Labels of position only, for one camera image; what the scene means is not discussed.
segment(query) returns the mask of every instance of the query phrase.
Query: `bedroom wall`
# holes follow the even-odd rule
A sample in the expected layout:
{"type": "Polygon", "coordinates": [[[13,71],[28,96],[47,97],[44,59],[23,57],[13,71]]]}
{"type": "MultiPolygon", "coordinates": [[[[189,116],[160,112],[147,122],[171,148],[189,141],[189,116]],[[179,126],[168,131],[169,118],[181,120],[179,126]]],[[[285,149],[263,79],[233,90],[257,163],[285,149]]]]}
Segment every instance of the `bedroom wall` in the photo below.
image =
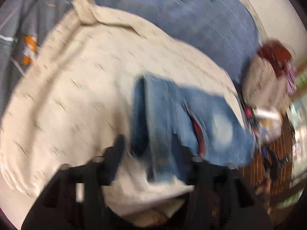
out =
{"type": "Polygon", "coordinates": [[[285,44],[293,56],[293,63],[299,65],[307,57],[307,32],[289,0],[249,1],[268,37],[285,44]]]}

